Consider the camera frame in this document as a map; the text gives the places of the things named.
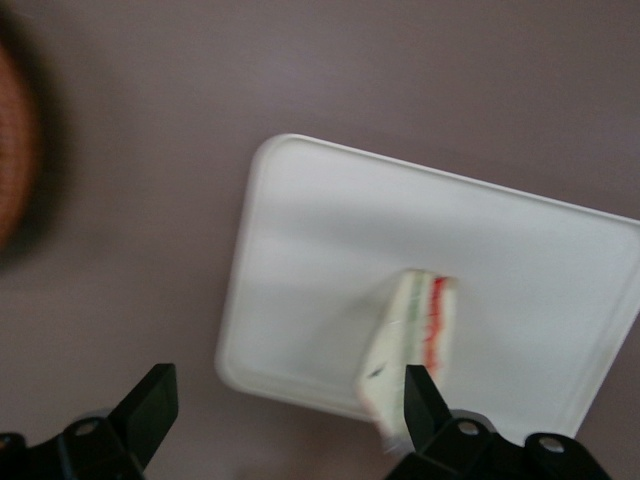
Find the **blurry orange object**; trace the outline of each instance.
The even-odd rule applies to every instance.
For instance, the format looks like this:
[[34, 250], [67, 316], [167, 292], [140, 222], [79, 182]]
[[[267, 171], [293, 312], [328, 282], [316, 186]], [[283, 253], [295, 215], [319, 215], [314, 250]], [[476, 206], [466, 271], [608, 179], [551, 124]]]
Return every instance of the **blurry orange object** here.
[[37, 158], [34, 101], [20, 71], [0, 44], [0, 249], [25, 212]]

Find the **square plate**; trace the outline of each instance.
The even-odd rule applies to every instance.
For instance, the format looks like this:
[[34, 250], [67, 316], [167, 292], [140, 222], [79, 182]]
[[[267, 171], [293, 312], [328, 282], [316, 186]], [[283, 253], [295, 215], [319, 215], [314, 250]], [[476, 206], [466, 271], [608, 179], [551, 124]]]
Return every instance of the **square plate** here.
[[217, 367], [366, 419], [354, 382], [400, 274], [456, 277], [442, 394], [522, 443], [573, 436], [640, 309], [640, 222], [299, 135], [256, 153]]

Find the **white plate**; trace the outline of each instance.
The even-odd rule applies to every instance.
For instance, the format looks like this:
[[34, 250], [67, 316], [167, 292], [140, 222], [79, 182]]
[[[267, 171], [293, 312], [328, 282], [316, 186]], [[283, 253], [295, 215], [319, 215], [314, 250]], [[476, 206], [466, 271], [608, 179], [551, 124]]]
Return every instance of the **white plate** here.
[[640, 222], [298, 135], [257, 152], [217, 365], [366, 419], [354, 393], [407, 268], [457, 277], [451, 408], [573, 436], [640, 309]]

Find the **screw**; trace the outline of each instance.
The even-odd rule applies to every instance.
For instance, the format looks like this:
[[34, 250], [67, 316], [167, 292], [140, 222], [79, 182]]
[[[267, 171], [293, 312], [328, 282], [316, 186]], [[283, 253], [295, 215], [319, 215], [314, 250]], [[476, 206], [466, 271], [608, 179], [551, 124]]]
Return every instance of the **screw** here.
[[564, 452], [564, 446], [562, 445], [562, 443], [560, 443], [560, 440], [558, 440], [557, 438], [541, 437], [540, 440], [538, 441], [540, 442], [540, 445], [542, 445], [542, 447], [545, 450], [548, 450], [552, 453]]
[[467, 420], [460, 422], [458, 424], [458, 428], [465, 435], [475, 436], [480, 433], [480, 429], [478, 428], [478, 426], [475, 423], [469, 422]]
[[83, 423], [78, 428], [76, 428], [76, 436], [81, 437], [82, 435], [88, 435], [93, 432], [98, 426], [98, 422], [95, 420], [90, 420], [88, 422]]

